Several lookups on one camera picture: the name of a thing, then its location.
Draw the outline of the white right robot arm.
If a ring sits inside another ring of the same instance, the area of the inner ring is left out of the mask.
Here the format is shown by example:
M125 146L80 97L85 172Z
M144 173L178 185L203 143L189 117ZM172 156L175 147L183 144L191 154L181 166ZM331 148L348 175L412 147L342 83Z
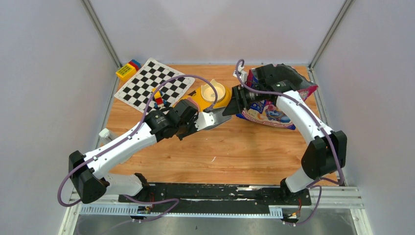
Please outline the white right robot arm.
M224 116L242 113L254 102L273 102L297 127L308 144L301 159L301 167L281 183L279 197L285 204L299 198L299 192L310 188L326 174L341 172L346 163L347 137L343 131L333 131L322 122L303 101L300 90L311 83L294 68L285 64L255 68L256 81L249 86L242 80L244 60L235 66L234 74L240 85L232 88Z

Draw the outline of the black white checkerboard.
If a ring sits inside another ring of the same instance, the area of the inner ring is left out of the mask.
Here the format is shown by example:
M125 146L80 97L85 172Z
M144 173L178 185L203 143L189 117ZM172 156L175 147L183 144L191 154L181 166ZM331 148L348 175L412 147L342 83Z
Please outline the black white checkerboard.
M143 112L153 90L164 81L183 73L149 58L143 67L114 95L125 104ZM165 107L173 106L193 85L193 77L183 77L164 85L159 92Z

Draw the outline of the yellow red blue toy block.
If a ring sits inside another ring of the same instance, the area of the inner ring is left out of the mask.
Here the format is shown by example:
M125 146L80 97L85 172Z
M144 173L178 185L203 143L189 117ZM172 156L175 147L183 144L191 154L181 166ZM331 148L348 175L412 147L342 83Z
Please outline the yellow red blue toy block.
M127 64L122 66L115 74L121 81L128 81L131 77L133 77L141 68L141 64L132 59Z

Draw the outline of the silver metal hook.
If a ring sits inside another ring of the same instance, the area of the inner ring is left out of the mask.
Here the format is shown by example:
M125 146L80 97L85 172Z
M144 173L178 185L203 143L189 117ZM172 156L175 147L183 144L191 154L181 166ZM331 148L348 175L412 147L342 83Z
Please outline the silver metal hook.
M224 116L223 115L224 110L225 110L225 107L210 110L209 114L213 116L214 124L206 127L204 130L214 129L217 126L229 121L231 119L231 116Z

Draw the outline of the yellow double bowl tray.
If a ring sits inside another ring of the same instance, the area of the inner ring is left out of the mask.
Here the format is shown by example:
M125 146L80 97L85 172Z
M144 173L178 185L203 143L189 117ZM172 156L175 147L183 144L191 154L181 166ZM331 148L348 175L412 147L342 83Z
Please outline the yellow double bowl tray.
M187 95L184 95L181 100L190 100L197 108L199 112L203 112L206 108L217 99L213 109L223 108L228 105L231 100L231 89L214 79L209 82L216 91L209 84L201 85L194 91Z

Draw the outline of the small yellow blue toy block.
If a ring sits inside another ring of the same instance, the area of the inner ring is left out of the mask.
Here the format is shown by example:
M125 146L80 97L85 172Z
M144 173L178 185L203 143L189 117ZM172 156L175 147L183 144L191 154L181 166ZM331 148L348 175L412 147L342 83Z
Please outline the small yellow blue toy block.
M163 98L163 92L157 91L153 97L154 101L154 108L155 109L163 109L167 107L167 101Z

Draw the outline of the cream cat-shaped bowl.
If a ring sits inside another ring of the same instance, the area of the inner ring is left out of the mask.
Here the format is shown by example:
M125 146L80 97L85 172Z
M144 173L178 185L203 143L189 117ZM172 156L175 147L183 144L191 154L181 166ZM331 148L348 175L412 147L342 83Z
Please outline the cream cat-shaped bowl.
M201 86L201 95L204 101L212 103L214 100L221 101L226 94L225 87L218 83L215 79L210 81L211 87L209 84Z

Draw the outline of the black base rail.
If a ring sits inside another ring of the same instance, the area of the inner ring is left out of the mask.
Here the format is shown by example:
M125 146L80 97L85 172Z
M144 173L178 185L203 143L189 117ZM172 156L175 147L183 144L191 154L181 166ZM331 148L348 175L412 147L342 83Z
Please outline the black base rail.
M134 199L143 202L179 200L172 213L267 214L270 206L310 206L308 190L287 196L279 186L152 183Z

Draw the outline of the pink cat-shaped bowl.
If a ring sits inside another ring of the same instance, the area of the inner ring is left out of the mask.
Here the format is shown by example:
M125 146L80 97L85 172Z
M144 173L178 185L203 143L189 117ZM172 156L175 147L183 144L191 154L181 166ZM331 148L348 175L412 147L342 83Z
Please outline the pink cat-shaped bowl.
M188 99L188 101L193 104L193 106L195 107L195 109L197 109L198 111L200 111L199 104L196 101L194 101L193 99Z

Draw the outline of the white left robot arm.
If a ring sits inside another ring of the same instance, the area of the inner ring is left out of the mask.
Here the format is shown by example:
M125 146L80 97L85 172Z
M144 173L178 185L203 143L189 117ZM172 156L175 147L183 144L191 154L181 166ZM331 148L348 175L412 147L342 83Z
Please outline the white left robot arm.
M69 178L84 204L104 195L128 195L138 202L145 202L150 189L141 174L111 174L110 170L163 139L176 135L182 140L214 124L213 112L199 112L189 100L181 100L167 113L151 111L133 129L108 144L85 154L78 150L71 153Z

